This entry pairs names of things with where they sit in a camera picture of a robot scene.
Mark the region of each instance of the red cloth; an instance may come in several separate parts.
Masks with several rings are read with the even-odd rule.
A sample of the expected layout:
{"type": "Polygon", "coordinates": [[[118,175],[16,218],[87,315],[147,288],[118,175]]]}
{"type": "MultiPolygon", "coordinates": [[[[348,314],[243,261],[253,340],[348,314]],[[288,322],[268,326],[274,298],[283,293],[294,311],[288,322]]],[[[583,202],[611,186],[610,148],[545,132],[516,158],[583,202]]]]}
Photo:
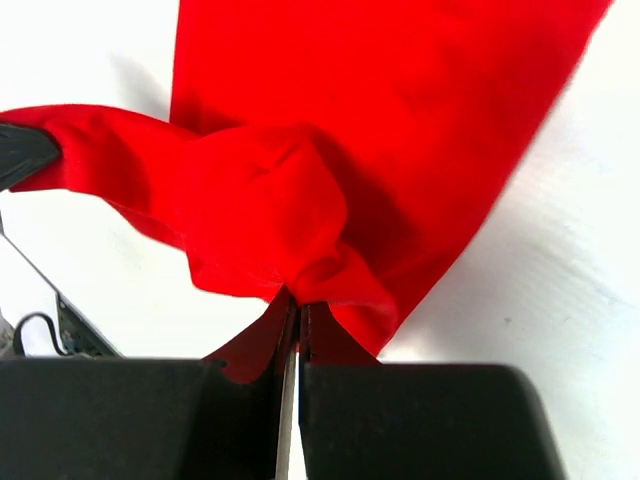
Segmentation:
{"type": "Polygon", "coordinates": [[[327,300],[376,354],[480,227],[609,3],[182,0],[173,125],[89,106],[0,121],[63,147],[19,190],[106,199],[184,249],[202,289],[327,300]]]}

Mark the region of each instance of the folded red cloth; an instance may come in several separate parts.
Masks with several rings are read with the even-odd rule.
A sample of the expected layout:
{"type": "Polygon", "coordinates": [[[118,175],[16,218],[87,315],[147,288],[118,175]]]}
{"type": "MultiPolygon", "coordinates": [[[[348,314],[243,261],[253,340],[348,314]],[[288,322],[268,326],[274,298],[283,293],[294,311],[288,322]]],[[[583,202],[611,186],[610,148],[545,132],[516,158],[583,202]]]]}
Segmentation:
{"type": "Polygon", "coordinates": [[[172,125],[0,114],[202,289],[326,300],[376,354],[466,247],[610,0],[182,0],[172,125]]]}

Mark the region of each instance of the red fabric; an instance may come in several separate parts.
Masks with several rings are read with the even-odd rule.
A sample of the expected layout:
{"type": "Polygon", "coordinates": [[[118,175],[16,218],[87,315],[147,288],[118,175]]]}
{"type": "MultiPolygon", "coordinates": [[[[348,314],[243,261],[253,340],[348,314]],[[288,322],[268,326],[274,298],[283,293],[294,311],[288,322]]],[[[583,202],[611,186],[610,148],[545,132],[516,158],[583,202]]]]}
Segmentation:
{"type": "Polygon", "coordinates": [[[377,353],[477,231],[609,0],[182,0],[171,121],[0,114],[205,290],[327,300],[377,353]]]}

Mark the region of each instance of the black wire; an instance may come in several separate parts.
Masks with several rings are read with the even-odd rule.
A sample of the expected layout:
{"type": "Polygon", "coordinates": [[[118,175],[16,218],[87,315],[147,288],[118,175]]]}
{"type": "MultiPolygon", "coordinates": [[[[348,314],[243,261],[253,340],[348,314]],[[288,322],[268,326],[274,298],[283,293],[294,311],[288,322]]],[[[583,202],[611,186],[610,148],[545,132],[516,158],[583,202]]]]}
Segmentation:
{"type": "Polygon", "coordinates": [[[24,345],[22,344],[22,328],[26,325],[27,322],[29,322],[34,318],[41,318],[42,320],[45,321],[45,323],[47,324],[47,327],[49,327],[51,342],[53,343],[53,348],[55,349],[56,353],[61,357],[72,356],[71,353],[65,352],[60,348],[60,346],[58,345],[57,337],[56,337],[55,324],[53,323],[53,320],[49,315],[42,312],[35,312],[27,315],[26,317],[23,317],[16,325],[16,328],[13,332],[13,351],[15,352],[15,354],[22,355],[22,356],[25,355],[24,345]]]}

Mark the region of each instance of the white background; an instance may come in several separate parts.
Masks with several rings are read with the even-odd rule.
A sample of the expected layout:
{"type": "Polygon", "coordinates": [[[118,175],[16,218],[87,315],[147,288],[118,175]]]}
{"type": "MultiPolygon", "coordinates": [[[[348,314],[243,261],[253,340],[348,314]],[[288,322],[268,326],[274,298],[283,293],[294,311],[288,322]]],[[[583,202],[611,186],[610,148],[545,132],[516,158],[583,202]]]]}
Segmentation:
{"type": "MultiPolygon", "coordinates": [[[[0,110],[100,103],[166,119],[177,8],[2,0],[0,110]]],[[[638,25],[640,4],[619,0],[489,221],[381,356],[517,365],[579,480],[640,479],[638,25]]],[[[0,209],[9,238],[124,354],[200,357],[264,309],[195,290],[181,252],[99,200],[4,194],[0,209]]],[[[54,308],[5,243],[0,308],[14,323],[54,308]]]]}

